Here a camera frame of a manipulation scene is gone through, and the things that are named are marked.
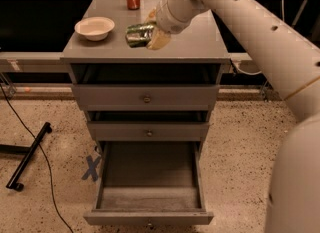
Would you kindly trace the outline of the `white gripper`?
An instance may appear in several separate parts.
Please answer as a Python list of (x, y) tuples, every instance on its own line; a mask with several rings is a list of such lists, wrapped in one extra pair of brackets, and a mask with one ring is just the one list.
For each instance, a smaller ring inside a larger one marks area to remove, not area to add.
[(173, 16), (169, 9), (168, 0), (160, 0), (156, 9), (152, 9), (145, 22), (155, 22), (158, 28), (152, 32), (151, 40), (147, 44), (149, 50), (159, 50), (165, 47), (171, 40), (171, 34), (179, 34), (190, 25)]

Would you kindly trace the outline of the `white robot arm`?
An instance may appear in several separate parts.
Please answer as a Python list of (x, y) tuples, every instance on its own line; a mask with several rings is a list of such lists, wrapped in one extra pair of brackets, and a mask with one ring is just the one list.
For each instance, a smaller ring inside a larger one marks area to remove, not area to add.
[(320, 49), (255, 0), (160, 0), (159, 49), (168, 36), (212, 10), (234, 35), (298, 120), (279, 148), (265, 233), (320, 233)]

